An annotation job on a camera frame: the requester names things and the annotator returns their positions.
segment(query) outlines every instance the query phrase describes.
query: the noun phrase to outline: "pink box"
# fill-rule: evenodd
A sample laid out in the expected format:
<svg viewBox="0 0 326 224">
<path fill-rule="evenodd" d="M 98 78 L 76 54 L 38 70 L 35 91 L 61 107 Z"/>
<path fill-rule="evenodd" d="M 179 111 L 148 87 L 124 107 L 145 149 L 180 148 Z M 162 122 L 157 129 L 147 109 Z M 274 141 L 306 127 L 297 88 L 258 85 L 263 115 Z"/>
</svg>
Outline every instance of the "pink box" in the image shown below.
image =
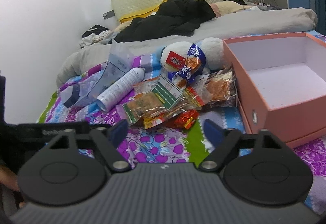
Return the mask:
<svg viewBox="0 0 326 224">
<path fill-rule="evenodd" d="M 326 134 L 326 43 L 307 33 L 224 40 L 247 133 L 269 129 L 294 148 Z"/>
</svg>

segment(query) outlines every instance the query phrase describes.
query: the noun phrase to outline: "black device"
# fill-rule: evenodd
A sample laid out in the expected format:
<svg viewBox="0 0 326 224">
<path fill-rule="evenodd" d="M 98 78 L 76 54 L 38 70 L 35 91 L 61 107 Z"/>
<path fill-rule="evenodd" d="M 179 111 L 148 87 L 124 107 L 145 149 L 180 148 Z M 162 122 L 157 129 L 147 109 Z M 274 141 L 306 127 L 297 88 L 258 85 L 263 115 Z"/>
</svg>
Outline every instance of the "black device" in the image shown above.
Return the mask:
<svg viewBox="0 0 326 224">
<path fill-rule="evenodd" d="M 131 170 L 116 150 L 125 120 L 113 127 L 2 123 L 0 141 L 34 155 L 18 173 L 27 204 L 10 219 L 1 214 L 0 223 L 323 223 L 303 203 L 309 167 L 270 131 L 222 131 L 209 120 L 204 126 L 220 139 L 198 168 L 139 163 Z M 243 148 L 253 150 L 239 157 Z M 95 159 L 78 149 L 92 149 Z"/>
</svg>

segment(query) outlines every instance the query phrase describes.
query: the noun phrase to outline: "gray ribbed surface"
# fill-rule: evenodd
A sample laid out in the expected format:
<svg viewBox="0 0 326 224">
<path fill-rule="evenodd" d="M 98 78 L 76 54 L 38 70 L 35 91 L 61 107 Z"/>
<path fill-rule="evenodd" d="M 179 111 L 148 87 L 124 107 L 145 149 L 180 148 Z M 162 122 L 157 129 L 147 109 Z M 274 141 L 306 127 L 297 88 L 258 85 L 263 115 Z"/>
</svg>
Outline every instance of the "gray ribbed surface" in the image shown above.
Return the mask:
<svg viewBox="0 0 326 224">
<path fill-rule="evenodd" d="M 318 217 L 303 204 L 271 209 L 247 204 L 229 194 L 217 175 L 188 163 L 138 164 L 115 174 L 88 201 L 64 208 L 28 204 L 11 219 L 17 224 L 312 224 Z"/>
</svg>

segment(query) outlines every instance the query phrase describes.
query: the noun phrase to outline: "gray blanket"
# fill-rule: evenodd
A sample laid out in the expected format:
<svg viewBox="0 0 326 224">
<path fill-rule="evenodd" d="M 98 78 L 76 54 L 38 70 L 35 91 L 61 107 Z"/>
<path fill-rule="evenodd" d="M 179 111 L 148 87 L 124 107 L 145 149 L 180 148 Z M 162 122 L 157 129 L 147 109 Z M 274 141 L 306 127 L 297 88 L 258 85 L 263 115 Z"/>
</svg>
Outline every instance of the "gray blanket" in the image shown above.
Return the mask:
<svg viewBox="0 0 326 224">
<path fill-rule="evenodd" d="M 194 34 L 186 36 L 168 36 L 142 42 L 126 42 L 134 55 L 151 53 L 159 46 L 167 46 L 178 41 L 196 43 L 204 38 L 227 39 L 250 34 L 271 34 L 302 32 L 315 28 L 317 15 L 311 9 L 293 8 L 273 11 L 242 11 L 224 15 L 200 25 Z M 63 63 L 57 76 L 57 86 L 70 78 L 81 75 L 90 68 L 107 60 L 111 45 L 92 45 L 70 55 Z"/>
</svg>

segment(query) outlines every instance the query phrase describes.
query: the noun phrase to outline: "white plush toy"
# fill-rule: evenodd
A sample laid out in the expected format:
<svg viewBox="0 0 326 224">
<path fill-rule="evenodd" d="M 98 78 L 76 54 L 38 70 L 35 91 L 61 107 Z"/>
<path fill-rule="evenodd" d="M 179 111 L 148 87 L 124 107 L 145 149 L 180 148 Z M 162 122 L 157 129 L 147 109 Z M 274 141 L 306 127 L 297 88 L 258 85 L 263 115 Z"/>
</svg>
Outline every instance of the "white plush toy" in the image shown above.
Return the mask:
<svg viewBox="0 0 326 224">
<path fill-rule="evenodd" d="M 193 43 L 187 41 L 176 42 L 165 47 L 160 59 L 161 65 L 169 72 L 175 72 L 176 69 L 166 63 L 170 51 L 187 58 L 187 53 Z M 206 56 L 206 65 L 203 74 L 209 74 L 211 71 L 223 68 L 223 41 L 219 38 L 205 38 L 196 43 Z"/>
</svg>

